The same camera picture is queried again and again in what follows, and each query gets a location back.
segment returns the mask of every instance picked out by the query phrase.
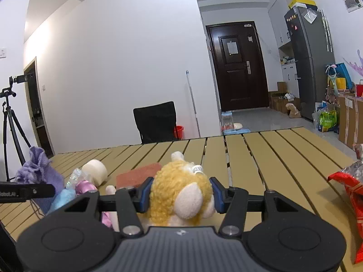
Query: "yellow curly fur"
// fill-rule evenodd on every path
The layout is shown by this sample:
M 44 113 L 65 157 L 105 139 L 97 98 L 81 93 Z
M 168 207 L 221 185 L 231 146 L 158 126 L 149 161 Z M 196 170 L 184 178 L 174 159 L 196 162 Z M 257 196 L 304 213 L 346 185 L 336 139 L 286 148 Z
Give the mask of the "yellow curly fur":
M 185 170 L 188 162 L 177 160 L 166 164 L 157 172 L 150 191 L 150 206 L 146 217 L 154 226 L 168 226 L 169 219 L 174 215 L 174 203 L 179 192 L 187 185 L 196 182 L 203 194 L 203 205 L 199 213 L 187 220 L 188 225 L 200 224 L 201 214 L 206 209 L 213 195 L 212 185 L 204 174 L 190 174 Z

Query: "white cabinet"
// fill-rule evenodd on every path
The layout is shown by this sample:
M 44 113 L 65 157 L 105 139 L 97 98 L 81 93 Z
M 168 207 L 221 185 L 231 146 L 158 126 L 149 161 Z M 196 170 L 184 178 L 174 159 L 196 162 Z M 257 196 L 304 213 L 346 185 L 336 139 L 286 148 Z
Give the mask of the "white cabinet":
M 290 9 L 288 5 L 290 1 L 291 0 L 276 0 L 269 10 L 269 16 L 278 47 L 290 42 L 290 35 L 285 21 L 285 14 Z
M 299 96 L 299 83 L 297 81 L 296 64 L 290 63 L 282 66 L 282 76 L 287 83 L 287 91 L 297 98 Z

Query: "table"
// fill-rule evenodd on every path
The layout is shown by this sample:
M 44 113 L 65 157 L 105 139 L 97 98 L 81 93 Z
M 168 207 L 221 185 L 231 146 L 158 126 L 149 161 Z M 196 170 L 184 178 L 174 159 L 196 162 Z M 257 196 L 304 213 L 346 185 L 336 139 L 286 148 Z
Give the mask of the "table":
M 341 184 L 326 182 L 330 174 L 354 160 L 305 128 L 64 153 L 53 157 L 52 165 L 67 179 L 89 160 L 101 160 L 109 173 L 99 188 L 105 194 L 118 174 L 154 162 L 165 165 L 175 151 L 183 152 L 189 162 L 202 164 L 205 174 L 217 177 L 225 187 L 241 187 L 255 195 L 273 189 L 319 215 L 346 238 L 343 271 L 363 271 L 363 263 L 353 265 L 362 240 L 349 198 Z M 222 219 L 223 215 L 215 214 L 203 224 L 218 227 Z M 38 218 L 25 202 L 1 205 L 0 220 L 16 240 Z M 245 230 L 260 222 L 260 213 L 248 213 Z

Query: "open doorway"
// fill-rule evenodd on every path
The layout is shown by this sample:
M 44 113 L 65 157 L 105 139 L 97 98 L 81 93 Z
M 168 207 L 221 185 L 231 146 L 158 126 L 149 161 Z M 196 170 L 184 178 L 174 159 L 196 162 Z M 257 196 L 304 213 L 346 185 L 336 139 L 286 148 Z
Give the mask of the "open doorway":
M 222 111 L 268 107 L 264 60 L 255 22 L 206 26 Z
M 27 96 L 29 115 L 32 120 L 35 139 L 37 140 L 38 146 L 42 147 L 47 157 L 50 158 L 54 156 L 54 151 L 50 143 L 39 98 L 36 58 L 34 58 L 34 60 L 25 68 L 24 73 L 30 74 L 28 76 L 28 81 L 25 83 L 25 93 Z

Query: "purple drawstring bag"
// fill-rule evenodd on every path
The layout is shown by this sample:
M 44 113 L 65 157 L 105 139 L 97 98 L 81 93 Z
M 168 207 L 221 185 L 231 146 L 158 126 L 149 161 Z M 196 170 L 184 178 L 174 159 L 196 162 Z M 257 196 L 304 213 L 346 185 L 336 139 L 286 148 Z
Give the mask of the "purple drawstring bag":
M 64 189 L 64 178 L 50 163 L 51 160 L 46 156 L 44 149 L 40 147 L 30 147 L 30 160 L 16 172 L 15 181 L 23 184 L 52 184 L 56 189 L 54 197 L 35 198 L 35 203 L 40 207 L 44 214 L 48 213 L 50 205 L 58 194 Z

